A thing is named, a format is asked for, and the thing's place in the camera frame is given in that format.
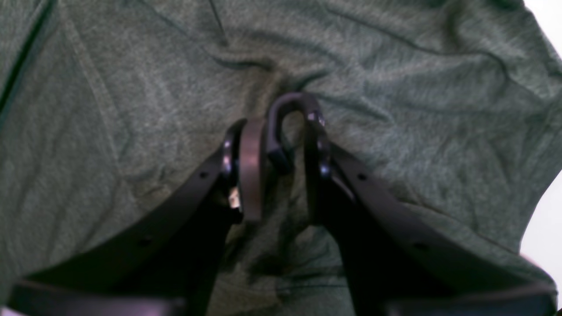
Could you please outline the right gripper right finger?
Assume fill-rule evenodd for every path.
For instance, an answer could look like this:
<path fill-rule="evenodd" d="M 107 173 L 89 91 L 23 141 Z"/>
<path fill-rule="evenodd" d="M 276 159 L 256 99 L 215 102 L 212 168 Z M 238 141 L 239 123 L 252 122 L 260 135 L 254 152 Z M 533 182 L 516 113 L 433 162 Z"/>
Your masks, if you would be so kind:
<path fill-rule="evenodd" d="M 315 223 L 335 238 L 357 316 L 553 316 L 553 291 L 462 248 L 400 204 L 306 116 Z"/>

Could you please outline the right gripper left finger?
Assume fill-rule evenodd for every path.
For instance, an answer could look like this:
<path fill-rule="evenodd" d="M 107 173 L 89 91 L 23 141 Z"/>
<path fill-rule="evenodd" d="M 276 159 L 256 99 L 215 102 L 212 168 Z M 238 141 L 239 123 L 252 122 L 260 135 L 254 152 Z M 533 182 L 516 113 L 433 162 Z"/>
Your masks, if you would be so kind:
<path fill-rule="evenodd" d="M 267 124 L 239 120 L 167 200 L 103 244 L 20 279 L 8 316 L 203 316 L 227 233 L 263 213 Z"/>

